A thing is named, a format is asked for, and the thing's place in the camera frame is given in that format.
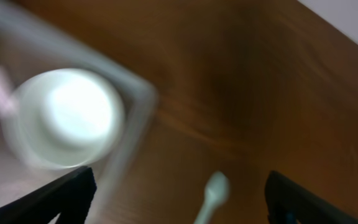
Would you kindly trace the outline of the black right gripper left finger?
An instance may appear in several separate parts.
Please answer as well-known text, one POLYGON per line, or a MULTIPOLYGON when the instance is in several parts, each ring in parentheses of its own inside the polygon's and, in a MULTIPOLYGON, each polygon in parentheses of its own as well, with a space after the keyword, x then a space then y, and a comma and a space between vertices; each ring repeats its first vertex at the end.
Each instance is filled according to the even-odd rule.
POLYGON ((93 170, 82 166, 0 207, 0 223, 84 224, 97 190, 93 170))

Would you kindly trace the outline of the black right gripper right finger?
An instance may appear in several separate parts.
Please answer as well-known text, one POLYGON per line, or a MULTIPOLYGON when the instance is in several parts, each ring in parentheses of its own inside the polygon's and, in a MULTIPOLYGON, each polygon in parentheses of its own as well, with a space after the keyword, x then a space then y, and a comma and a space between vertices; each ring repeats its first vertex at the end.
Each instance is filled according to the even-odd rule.
POLYGON ((358 219, 275 170, 268 175, 264 194, 269 223, 358 224, 358 219))

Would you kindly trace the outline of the mint green plastic spoon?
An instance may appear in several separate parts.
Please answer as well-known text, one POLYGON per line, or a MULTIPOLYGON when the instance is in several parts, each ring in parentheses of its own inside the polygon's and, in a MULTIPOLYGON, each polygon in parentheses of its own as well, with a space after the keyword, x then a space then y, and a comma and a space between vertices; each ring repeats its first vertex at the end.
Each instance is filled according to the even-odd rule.
POLYGON ((215 172, 204 188, 204 201, 194 224, 207 224, 217 208, 229 198, 229 179, 220 171, 215 172))

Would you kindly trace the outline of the white bowl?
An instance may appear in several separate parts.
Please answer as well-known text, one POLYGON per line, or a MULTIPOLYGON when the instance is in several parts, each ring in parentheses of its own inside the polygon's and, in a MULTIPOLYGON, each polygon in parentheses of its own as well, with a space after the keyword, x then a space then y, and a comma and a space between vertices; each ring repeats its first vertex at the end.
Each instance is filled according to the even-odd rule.
POLYGON ((43 72, 13 95, 17 109, 4 119, 2 130, 14 154, 28 166, 60 170, 87 165, 108 154, 122 136, 122 98, 94 72, 43 72))

